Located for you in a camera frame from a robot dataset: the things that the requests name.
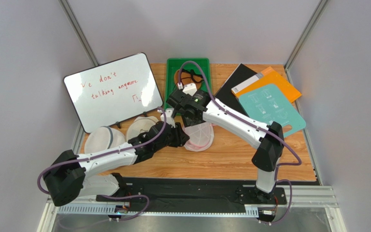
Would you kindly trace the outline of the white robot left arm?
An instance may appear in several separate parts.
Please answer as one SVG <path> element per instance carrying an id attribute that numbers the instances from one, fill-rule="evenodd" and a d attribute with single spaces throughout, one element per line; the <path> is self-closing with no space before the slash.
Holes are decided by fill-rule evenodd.
<path id="1" fill-rule="evenodd" d="M 165 147 L 183 147 L 189 136 L 180 123 L 173 126 L 159 121 L 148 132 L 131 138 L 122 145 L 97 153 L 62 152 L 38 177 L 43 180 L 55 206 L 64 206 L 83 195 L 88 179 L 107 170 L 134 165 L 153 157 Z"/>

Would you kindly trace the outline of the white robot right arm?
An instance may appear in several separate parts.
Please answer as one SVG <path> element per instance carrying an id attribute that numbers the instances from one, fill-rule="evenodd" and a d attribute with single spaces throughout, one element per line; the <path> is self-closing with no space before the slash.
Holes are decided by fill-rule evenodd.
<path id="1" fill-rule="evenodd" d="M 223 104 L 210 92 L 197 90 L 193 95 L 174 90 L 166 103 L 194 124 L 208 122 L 242 138 L 256 151 L 252 163 L 257 167 L 254 195 L 261 203 L 274 200 L 277 165 L 284 149 L 282 126 L 255 121 Z"/>

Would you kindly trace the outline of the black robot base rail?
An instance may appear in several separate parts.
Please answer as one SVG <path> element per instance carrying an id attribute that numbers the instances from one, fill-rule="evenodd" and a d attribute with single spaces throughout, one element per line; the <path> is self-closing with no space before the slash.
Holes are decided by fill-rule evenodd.
<path id="1" fill-rule="evenodd" d="M 150 199 L 147 212 L 168 213 L 243 213 L 246 204 L 263 204 L 273 208 L 286 206 L 283 188 L 274 190 L 274 200 L 261 203 L 254 195 L 254 180 L 210 180 L 124 177 L 126 187 L 117 196 L 143 197 L 129 200 L 129 209 L 139 211 Z"/>

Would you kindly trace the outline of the black and orange bra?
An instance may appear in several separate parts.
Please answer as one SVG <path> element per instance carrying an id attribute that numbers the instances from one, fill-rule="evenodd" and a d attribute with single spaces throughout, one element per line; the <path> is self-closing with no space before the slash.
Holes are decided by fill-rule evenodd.
<path id="1" fill-rule="evenodd" d="M 203 82 L 203 77 L 201 74 L 196 73 L 193 69 L 182 69 L 181 82 L 183 85 L 189 83 L 201 84 Z"/>

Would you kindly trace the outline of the white mesh laundry bag pink zipper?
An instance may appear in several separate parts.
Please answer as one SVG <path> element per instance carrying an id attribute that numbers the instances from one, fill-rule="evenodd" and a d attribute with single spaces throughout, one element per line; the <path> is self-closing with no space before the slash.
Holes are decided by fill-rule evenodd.
<path id="1" fill-rule="evenodd" d="M 211 123 L 204 122 L 185 127 L 183 130 L 189 136 L 189 140 L 184 145 L 184 148 L 189 151 L 202 152 L 213 144 L 214 129 Z"/>

